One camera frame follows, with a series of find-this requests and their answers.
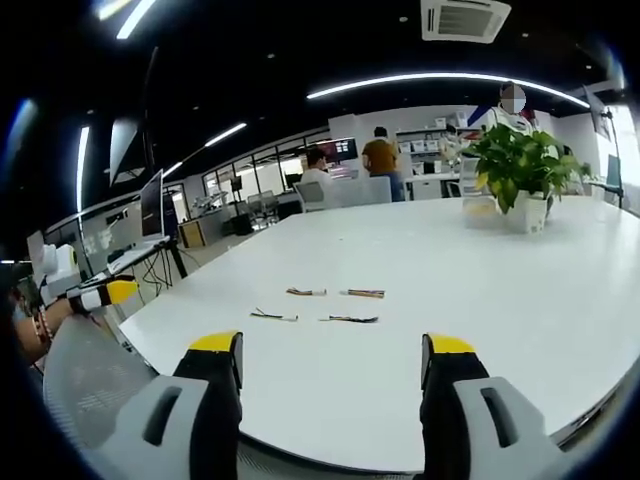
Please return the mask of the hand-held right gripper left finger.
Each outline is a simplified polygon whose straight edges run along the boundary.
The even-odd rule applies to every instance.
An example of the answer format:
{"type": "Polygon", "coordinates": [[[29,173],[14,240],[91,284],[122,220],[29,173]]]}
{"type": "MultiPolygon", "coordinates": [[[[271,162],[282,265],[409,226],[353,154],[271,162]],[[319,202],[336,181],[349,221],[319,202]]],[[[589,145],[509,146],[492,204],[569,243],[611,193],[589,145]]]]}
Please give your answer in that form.
{"type": "Polygon", "coordinates": [[[120,409],[97,449],[118,479],[238,477],[242,350],[240,331],[204,336],[120,409]]]}

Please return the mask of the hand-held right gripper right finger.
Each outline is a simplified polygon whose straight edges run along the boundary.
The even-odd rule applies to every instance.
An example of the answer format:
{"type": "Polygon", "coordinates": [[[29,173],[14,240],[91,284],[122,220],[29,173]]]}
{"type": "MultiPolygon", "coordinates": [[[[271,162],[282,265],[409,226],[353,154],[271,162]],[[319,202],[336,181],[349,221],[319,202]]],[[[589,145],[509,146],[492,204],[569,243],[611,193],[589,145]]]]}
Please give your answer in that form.
{"type": "Polygon", "coordinates": [[[542,413],[462,339],[422,336],[421,390],[425,479],[541,479],[562,456],[542,413]]]}

